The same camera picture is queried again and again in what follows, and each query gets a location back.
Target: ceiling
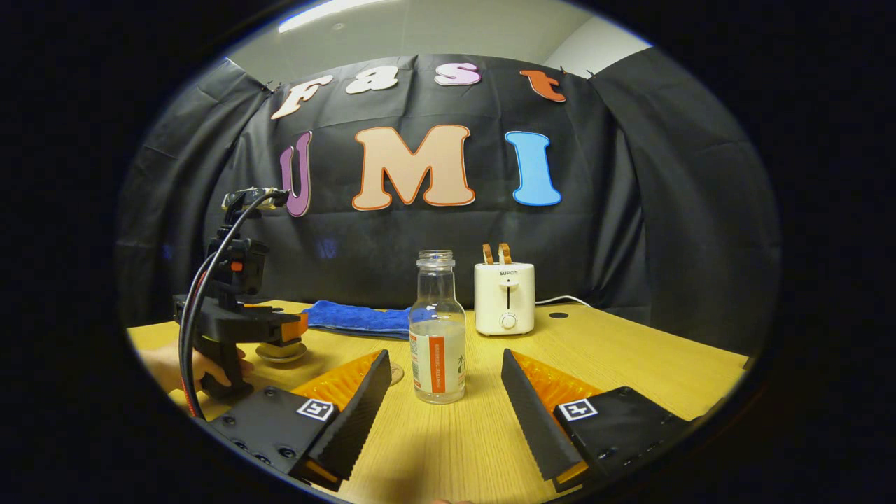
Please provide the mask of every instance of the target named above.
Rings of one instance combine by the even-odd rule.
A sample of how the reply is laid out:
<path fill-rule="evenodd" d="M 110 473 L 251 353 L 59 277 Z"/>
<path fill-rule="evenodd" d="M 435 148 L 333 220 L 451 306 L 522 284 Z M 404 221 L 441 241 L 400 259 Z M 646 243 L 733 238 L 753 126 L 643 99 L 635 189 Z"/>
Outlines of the ceiling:
<path fill-rule="evenodd" d="M 388 56 L 461 53 L 544 64 L 591 17 L 560 0 L 385 0 L 286 33 L 274 24 L 228 57 L 271 87 Z"/>

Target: blue letter i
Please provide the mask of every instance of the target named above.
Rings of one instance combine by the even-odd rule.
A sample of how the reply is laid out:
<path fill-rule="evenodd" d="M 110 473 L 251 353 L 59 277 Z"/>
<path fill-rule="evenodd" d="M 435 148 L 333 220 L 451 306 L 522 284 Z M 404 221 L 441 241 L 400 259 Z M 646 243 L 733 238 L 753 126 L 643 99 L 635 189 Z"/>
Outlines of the blue letter i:
<path fill-rule="evenodd" d="M 562 197 L 551 184 L 547 168 L 546 148 L 551 141 L 539 133 L 510 131 L 504 136 L 516 147 L 516 161 L 520 167 L 520 187 L 513 191 L 513 199 L 531 206 L 558 204 Z"/>

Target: peach letter m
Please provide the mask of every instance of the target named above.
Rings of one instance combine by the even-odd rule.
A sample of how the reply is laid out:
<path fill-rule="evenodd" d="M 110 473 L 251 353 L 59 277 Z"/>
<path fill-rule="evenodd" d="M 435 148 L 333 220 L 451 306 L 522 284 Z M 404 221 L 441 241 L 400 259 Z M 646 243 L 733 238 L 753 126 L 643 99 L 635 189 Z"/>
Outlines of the peach letter m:
<path fill-rule="evenodd" d="M 355 140 L 364 145 L 361 191 L 352 198 L 358 210 L 380 210 L 392 203 L 383 189 L 388 177 L 404 204 L 417 197 L 429 172 L 429 189 L 423 200 L 434 206 L 470 204 L 476 193 L 467 186 L 463 166 L 463 141 L 470 136 L 464 126 L 439 125 L 426 133 L 416 152 L 411 152 L 397 131 L 374 127 L 358 132 Z"/>

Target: table surface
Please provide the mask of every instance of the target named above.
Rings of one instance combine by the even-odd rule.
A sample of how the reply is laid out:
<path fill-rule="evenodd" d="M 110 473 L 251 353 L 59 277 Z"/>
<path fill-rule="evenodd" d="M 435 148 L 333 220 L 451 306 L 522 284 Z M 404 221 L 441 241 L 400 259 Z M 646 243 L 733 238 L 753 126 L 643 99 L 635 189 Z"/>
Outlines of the table surface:
<path fill-rule="evenodd" d="M 311 305 L 273 301 L 285 313 Z M 568 314 L 553 318 L 555 312 Z M 132 327 L 137 349 L 153 349 L 177 339 L 178 325 L 167 322 Z M 434 499 L 544 502 L 558 497 L 543 481 L 501 382 L 505 348 L 523 353 L 601 389 L 629 386 L 675 415 L 691 420 L 705 414 L 744 373 L 746 357 L 635 324 L 578 303 L 538 306 L 535 329 L 527 335 L 483 336 L 473 311 L 467 313 L 467 391 L 453 404 L 427 404 L 414 396 L 407 341 L 338 335 L 309 329 L 308 352 L 289 364 L 272 364 L 255 354 L 257 343 L 238 345 L 255 365 L 246 381 L 292 390 L 341 364 L 380 350 L 405 376 L 389 388 L 351 479 L 338 492 L 358 503 L 425 503 Z M 208 420 L 227 411 L 199 392 Z M 185 411 L 180 390 L 169 397 Z"/>

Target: bottle label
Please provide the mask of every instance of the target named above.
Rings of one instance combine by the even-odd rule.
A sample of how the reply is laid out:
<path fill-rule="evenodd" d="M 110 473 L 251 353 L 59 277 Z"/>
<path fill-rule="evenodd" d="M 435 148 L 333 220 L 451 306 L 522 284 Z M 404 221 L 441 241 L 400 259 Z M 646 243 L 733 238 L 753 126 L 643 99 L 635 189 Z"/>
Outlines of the bottle label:
<path fill-rule="evenodd" d="M 414 387 L 429 394 L 450 394 L 463 387 L 466 374 L 464 334 L 423 336 L 410 333 Z"/>

